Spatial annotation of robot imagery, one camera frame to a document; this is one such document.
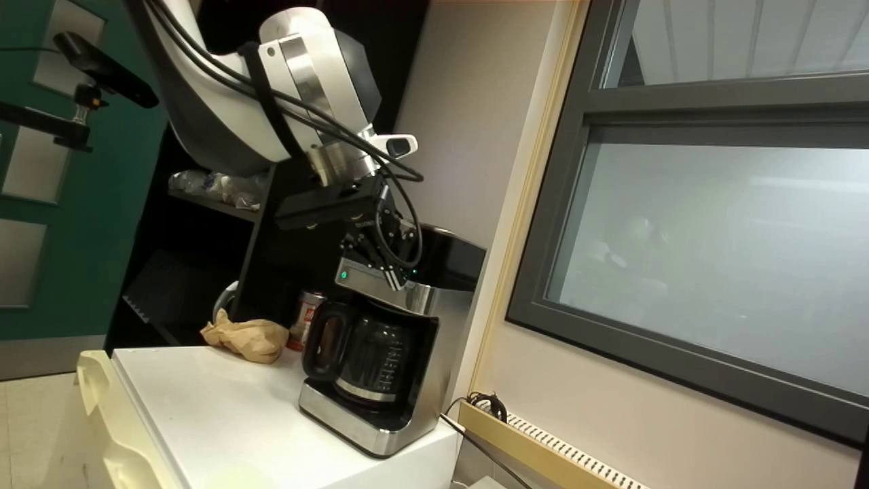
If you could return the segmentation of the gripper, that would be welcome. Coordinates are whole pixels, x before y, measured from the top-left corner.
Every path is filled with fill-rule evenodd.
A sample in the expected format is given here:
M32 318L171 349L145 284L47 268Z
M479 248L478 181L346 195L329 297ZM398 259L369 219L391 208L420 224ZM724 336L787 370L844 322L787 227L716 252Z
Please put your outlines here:
M350 210L341 256L383 272L391 290L403 290L419 262L420 232L403 223L387 179L375 174L342 183L342 198Z

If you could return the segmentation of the black and steel coffee maker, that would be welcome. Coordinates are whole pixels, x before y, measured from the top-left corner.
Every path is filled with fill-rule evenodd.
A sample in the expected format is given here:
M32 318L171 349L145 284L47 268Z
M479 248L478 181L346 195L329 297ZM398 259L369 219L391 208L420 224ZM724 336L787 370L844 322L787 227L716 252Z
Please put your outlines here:
M326 300L377 306L412 325L420 344L401 401L360 405L307 375L298 398L304 414L373 458L391 457L437 426L486 257L484 248L435 225L423 225L422 238L422 259L403 290L391 290L383 272L342 257L339 295Z

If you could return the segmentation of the red and white can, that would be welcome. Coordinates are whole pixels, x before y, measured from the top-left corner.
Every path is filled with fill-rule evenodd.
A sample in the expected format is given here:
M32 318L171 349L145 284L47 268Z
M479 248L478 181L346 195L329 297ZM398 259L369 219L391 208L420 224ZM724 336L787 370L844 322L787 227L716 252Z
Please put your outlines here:
M316 313L317 308L326 299L326 295L319 291L301 291L296 307L295 322L289 328L286 347L295 352L302 352L304 350L314 313Z

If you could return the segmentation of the green door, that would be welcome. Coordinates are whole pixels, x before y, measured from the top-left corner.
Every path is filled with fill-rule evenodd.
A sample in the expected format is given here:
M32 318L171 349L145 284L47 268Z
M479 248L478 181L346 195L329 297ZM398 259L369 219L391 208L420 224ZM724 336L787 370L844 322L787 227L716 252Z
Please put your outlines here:
M0 0L0 102L70 120L84 80L52 38L72 31L150 86L122 0ZM123 96L89 117L91 152L0 121L0 342L103 336L168 121Z

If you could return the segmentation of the grey framed window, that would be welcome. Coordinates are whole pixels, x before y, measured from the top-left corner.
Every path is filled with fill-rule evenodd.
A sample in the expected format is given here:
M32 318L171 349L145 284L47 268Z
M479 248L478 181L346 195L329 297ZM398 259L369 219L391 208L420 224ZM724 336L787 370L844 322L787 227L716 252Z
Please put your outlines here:
M506 319L869 445L869 0L590 0Z

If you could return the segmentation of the baseboard heater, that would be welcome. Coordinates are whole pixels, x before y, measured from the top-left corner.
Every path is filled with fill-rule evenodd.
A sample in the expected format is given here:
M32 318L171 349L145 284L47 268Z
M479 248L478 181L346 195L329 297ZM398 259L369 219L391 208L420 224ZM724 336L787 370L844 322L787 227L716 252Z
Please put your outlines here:
M472 437L548 483L562 489L652 489L521 416L509 414L505 422L488 408L488 401L478 407L460 400L456 420Z

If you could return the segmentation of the white mini fridge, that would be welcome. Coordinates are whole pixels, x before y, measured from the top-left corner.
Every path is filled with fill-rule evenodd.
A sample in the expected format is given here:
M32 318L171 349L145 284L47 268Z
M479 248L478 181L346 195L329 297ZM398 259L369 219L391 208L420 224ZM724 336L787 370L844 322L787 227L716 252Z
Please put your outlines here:
M298 356L274 364L213 347L87 350L75 385L84 438L59 486L87 489L449 489L446 425L371 458L302 414Z

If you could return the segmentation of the black shelf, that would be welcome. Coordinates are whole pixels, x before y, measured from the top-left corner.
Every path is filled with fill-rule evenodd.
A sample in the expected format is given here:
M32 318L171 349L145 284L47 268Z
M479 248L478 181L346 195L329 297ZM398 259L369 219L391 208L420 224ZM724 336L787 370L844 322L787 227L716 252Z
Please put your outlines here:
M235 52L257 38L272 14L295 7L322 10L333 26L366 50L382 102L373 127L394 129L431 0L202 0L195 18L204 43L218 54ZM154 176L105 346L203 346L200 331L215 300L232 282L237 298L227 305L235 320L289 321L302 290L332 290L328 270L337 262L338 223L313 230L280 231L274 211L291 194L316 185L305 165L279 164L255 179L260 211L172 189L170 179L201 170L171 127L162 134Z

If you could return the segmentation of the glass coffee carafe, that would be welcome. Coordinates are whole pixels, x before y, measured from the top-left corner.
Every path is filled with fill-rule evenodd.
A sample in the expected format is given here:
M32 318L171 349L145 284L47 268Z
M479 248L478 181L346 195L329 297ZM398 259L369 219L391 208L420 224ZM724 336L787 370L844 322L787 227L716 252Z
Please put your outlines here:
M406 394L419 344L412 325L389 310L326 301L313 315L302 367L351 402L381 408Z

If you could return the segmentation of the heap of clear plastic bags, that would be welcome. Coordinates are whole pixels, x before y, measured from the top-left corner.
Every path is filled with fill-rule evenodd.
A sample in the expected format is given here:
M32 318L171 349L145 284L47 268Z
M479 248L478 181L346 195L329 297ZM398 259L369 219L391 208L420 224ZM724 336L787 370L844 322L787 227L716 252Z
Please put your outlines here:
M184 170L168 178L168 189L231 205L237 209L257 211L269 183L269 174L237 177L217 171Z

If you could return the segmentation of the crumpled brown paper bag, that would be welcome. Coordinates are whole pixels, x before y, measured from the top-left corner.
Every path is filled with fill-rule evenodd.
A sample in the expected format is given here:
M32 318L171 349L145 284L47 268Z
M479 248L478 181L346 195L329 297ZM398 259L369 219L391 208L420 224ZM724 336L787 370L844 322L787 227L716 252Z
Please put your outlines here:
M223 348L255 364L273 364L282 356L289 339L289 329L276 322L253 319L233 322L226 309L220 308L214 320L200 334L209 346Z

